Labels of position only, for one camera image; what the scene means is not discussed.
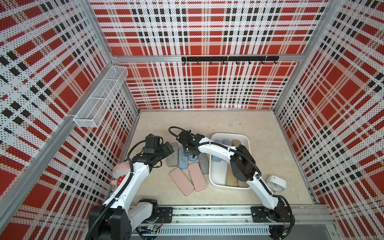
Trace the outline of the light blue glasses case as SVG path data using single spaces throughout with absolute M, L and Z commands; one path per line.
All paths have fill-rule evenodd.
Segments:
M 222 140 L 215 140 L 215 142 L 220 143 L 220 144 L 223 143 Z M 214 156 L 214 155 L 211 155 L 211 159 L 212 159 L 213 162 L 216 162 L 216 163 L 219 163 L 219 162 L 222 161 L 222 159 L 220 159 L 220 158 L 218 158 L 218 157 L 216 157 L 216 156 Z

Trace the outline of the brown glasses case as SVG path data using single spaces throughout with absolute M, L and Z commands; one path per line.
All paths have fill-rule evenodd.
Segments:
M 240 140 L 232 140 L 232 146 L 238 148 L 240 145 L 242 145 Z

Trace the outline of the beige glasses case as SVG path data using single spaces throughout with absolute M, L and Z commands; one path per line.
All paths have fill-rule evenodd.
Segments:
M 226 175 L 226 186 L 238 187 L 238 179 L 233 175 L 233 172 L 228 170 Z

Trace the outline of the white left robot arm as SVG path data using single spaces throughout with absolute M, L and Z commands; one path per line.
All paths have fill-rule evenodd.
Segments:
M 128 159 L 129 170 L 112 195 L 100 206 L 93 207 L 89 214 L 86 240 L 129 240 L 132 233 L 144 221 L 154 222 L 159 216 L 157 200 L 141 199 L 130 208 L 133 198 L 152 169 L 174 150 L 160 136 L 149 134 L 142 151 Z

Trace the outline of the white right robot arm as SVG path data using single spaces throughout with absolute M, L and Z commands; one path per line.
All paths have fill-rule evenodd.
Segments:
M 231 166 L 234 177 L 248 184 L 256 193 L 272 222 L 281 220 L 284 214 L 287 214 L 289 216 L 287 222 L 291 227 L 294 226 L 295 216 L 287 199 L 272 193 L 263 180 L 262 172 L 256 166 L 256 161 L 245 146 L 233 147 L 221 144 L 204 135 L 193 134 L 190 130 L 187 131 L 176 126 L 169 127 L 168 131 L 176 137 L 188 154 L 193 156 L 209 154 L 227 162 Z

